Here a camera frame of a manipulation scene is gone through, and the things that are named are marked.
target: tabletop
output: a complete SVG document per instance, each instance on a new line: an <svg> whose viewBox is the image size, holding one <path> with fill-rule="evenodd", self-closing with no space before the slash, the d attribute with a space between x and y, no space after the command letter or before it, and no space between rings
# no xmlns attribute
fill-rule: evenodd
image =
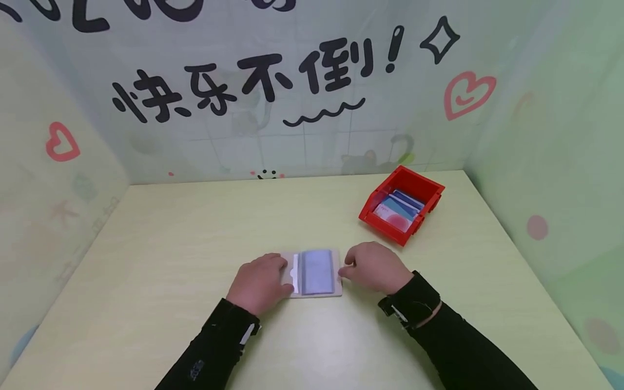
<svg viewBox="0 0 624 390"><path fill-rule="evenodd" d="M463 171L404 248L442 299L541 389L610 389ZM1 390L153 389L238 267L264 253L377 240L358 220L385 175L139 185L63 289ZM287 300L261 318L230 389L442 389L381 297Z"/></svg>

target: green wall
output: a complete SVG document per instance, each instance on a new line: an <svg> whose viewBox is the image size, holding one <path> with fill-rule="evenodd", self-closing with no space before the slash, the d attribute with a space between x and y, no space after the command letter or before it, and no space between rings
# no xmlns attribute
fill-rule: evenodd
<svg viewBox="0 0 624 390"><path fill-rule="evenodd" d="M559 2L466 165L615 389L624 389L623 11L616 0Z"/></svg>

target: exclamation mark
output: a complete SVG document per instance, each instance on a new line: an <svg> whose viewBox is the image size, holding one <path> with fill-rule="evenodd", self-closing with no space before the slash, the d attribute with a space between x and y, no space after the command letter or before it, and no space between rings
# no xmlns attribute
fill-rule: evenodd
<svg viewBox="0 0 624 390"><path fill-rule="evenodd" d="M399 55L399 48L401 48L401 41L403 40L403 32L405 27L396 26L392 34L392 41L390 42L390 51L388 52L388 61L394 62ZM386 73L394 72L394 64L386 65Z"/></svg>

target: black long-sleeve shirt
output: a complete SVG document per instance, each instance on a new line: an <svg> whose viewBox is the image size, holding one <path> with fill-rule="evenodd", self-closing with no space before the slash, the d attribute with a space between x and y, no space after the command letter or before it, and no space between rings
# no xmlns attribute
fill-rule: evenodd
<svg viewBox="0 0 624 390"><path fill-rule="evenodd" d="M394 309L409 312L408 301L413 303L423 289L437 294L422 278L413 278L395 295ZM427 352L447 390L536 389L501 350L444 303L420 328L409 317L401 322ZM257 317L221 300L156 390L225 389L248 338L259 328Z"/></svg>

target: left hand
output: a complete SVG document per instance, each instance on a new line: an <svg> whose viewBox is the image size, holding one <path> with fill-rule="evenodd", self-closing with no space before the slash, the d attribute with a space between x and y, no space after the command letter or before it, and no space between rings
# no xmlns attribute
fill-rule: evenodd
<svg viewBox="0 0 624 390"><path fill-rule="evenodd" d="M294 291L293 285L280 283L280 271L287 264L279 253L267 253L243 264L225 299L260 316Z"/></svg>

